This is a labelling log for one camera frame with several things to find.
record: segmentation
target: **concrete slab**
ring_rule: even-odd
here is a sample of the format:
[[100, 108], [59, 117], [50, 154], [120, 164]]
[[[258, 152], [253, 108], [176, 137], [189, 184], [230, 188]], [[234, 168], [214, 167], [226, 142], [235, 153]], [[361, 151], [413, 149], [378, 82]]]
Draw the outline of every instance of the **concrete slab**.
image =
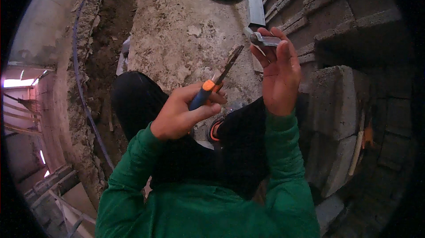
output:
[[[128, 69], [145, 73], [170, 93], [205, 81], [225, 64], [232, 46], [242, 44], [224, 89], [229, 104], [238, 98], [250, 103], [261, 96], [261, 76], [254, 73], [243, 34], [246, 18], [245, 0], [139, 0]], [[205, 123], [195, 127], [195, 139], [205, 139], [205, 128]]]

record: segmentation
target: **dirt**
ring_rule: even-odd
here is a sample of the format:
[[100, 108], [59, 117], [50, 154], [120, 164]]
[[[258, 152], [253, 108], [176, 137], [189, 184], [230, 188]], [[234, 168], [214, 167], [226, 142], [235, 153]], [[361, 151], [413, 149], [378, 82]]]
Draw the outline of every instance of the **dirt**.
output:
[[[109, 93], [117, 77], [116, 67], [122, 43], [130, 35], [133, 26], [136, 5], [137, 0], [103, 0], [98, 13], [100, 22], [93, 30], [91, 44], [93, 54], [89, 55], [85, 64], [85, 72], [89, 77], [85, 97], [114, 165], [125, 153], [128, 142], [117, 117], [111, 112]], [[113, 131], [110, 131], [110, 120], [114, 127]], [[94, 141], [94, 153], [100, 159], [100, 165], [107, 179], [112, 170], [106, 163], [97, 140]]]

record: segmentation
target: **left hand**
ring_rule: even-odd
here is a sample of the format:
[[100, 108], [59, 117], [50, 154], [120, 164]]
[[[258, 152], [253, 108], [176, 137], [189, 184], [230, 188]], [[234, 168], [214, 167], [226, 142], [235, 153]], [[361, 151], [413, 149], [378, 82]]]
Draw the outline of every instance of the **left hand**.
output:
[[160, 140], [179, 139], [187, 135], [198, 122], [220, 113], [221, 106], [227, 100], [224, 92], [212, 92], [210, 105], [203, 105], [189, 111], [189, 104], [201, 89], [203, 82], [175, 89], [151, 124], [151, 132]]

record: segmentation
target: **hand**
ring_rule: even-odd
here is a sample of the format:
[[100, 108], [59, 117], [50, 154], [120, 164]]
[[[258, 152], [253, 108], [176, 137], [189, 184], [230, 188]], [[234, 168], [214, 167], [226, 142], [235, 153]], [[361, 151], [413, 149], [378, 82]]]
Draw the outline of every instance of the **hand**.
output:
[[198, 122], [220, 113], [220, 104], [227, 102], [222, 90], [211, 93], [210, 105], [203, 105], [189, 111], [188, 105], [199, 92], [202, 84], [198, 82], [187, 87], [179, 87], [171, 93], [151, 124], [151, 132], [154, 136], [160, 140], [179, 139], [187, 135]]
[[300, 85], [301, 68], [294, 45], [277, 28], [270, 32], [259, 28], [263, 36], [278, 37], [282, 41], [275, 47], [262, 47], [261, 50], [254, 45], [250, 46], [251, 52], [260, 61], [263, 67], [263, 99], [270, 113], [278, 116], [290, 115], [297, 100]]

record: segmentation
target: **wooden beam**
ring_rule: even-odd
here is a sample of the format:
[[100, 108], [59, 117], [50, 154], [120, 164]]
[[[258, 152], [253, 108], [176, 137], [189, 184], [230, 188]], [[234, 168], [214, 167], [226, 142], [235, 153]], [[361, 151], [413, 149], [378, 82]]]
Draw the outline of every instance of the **wooden beam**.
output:
[[34, 121], [34, 122], [40, 121], [39, 118], [27, 117], [27, 116], [23, 116], [23, 115], [19, 115], [19, 114], [14, 114], [14, 113], [3, 112], [3, 114], [4, 115], [7, 115], [7, 116], [14, 117], [14, 118], [19, 118], [19, 119], [24, 119], [24, 120], [30, 120], [30, 121]]
[[9, 107], [9, 108], [12, 108], [12, 109], [15, 109], [15, 110], [21, 111], [21, 112], [25, 112], [25, 113], [33, 114], [33, 113], [32, 113], [30, 110], [28, 110], [28, 109], [24, 109], [24, 108], [21, 108], [21, 107], [15, 106], [15, 105], [12, 105], [12, 104], [10, 104], [10, 103], [3, 102], [3, 105], [4, 105], [4, 106], [6, 106], [6, 107]]
[[19, 126], [16, 126], [16, 125], [13, 125], [13, 124], [4, 123], [4, 127], [6, 129], [8, 129], [9, 131], [17, 132], [17, 133], [20, 133], [20, 134], [41, 135], [41, 132], [34, 131], [34, 130], [31, 130], [31, 129], [27, 129], [27, 128], [20, 128]]

